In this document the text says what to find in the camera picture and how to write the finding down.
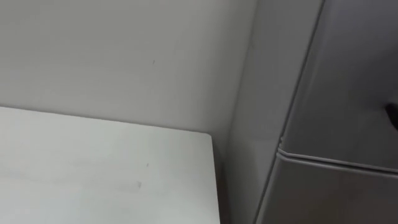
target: refrigerator door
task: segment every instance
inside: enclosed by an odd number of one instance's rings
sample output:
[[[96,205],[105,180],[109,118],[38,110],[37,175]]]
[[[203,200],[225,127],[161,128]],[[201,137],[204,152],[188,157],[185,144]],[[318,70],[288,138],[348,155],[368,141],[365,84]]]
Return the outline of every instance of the refrigerator door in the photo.
[[[398,223],[398,176],[277,155],[257,224]]]
[[[282,152],[396,172],[398,1],[336,0],[323,7]]]

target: white table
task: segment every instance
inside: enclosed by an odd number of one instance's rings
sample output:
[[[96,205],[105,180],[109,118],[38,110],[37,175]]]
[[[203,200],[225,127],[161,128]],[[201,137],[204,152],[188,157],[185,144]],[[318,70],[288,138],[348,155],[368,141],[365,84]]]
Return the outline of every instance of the white table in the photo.
[[[0,108],[0,223],[219,224],[211,137]]]

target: stainless steel surface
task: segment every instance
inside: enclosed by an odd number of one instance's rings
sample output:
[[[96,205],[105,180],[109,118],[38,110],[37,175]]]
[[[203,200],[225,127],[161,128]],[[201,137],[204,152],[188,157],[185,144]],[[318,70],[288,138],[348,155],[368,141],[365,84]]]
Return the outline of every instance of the stainless steel surface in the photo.
[[[398,170],[398,1],[327,1],[282,149],[286,155]]]
[[[257,224],[398,223],[398,176],[280,154]]]
[[[234,224],[253,223],[321,2],[259,0],[224,162]]]

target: refrigerator side panel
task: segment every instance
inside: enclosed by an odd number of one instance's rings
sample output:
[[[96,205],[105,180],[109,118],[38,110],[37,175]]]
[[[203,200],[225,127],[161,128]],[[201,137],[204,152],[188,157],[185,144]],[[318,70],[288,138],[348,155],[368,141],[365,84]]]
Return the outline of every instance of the refrigerator side panel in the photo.
[[[259,0],[226,153],[233,223],[252,223],[321,0]]]

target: gray refrigerator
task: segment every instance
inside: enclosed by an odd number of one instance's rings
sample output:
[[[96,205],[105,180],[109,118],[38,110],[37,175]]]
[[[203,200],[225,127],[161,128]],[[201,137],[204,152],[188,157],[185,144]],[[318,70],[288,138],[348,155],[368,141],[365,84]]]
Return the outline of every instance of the gray refrigerator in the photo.
[[[256,223],[398,223],[398,1],[322,3]]]

